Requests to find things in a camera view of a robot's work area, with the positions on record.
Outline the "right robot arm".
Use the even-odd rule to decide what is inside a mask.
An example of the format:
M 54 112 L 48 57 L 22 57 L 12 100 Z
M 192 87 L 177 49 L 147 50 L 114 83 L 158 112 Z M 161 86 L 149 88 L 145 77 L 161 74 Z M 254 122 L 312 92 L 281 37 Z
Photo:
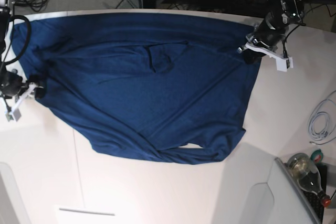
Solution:
M 21 20 L 26 25 L 25 39 L 22 49 L 16 53 L 14 59 L 7 59 L 9 49 L 14 40 L 14 21 Z M 32 38 L 32 24 L 26 16 L 15 14 L 15 0 L 1 0 L 1 98 L 21 98 L 23 95 L 41 99 L 46 94 L 44 81 L 36 74 L 31 74 L 25 81 L 17 72 L 7 67 L 21 61 L 28 54 L 28 46 Z

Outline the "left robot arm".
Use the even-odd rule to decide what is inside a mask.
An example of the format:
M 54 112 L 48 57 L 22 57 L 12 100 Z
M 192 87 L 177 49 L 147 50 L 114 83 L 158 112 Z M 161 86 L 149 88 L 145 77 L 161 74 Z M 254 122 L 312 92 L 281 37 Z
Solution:
M 293 68 L 293 59 L 286 49 L 282 54 L 276 53 L 277 44 L 285 43 L 285 33 L 291 24 L 302 25 L 304 4 L 301 0 L 267 0 L 269 11 L 254 31 L 246 36 L 247 42 L 238 48 L 246 64 L 258 62 L 262 57 L 275 59 L 278 71 L 286 72 Z

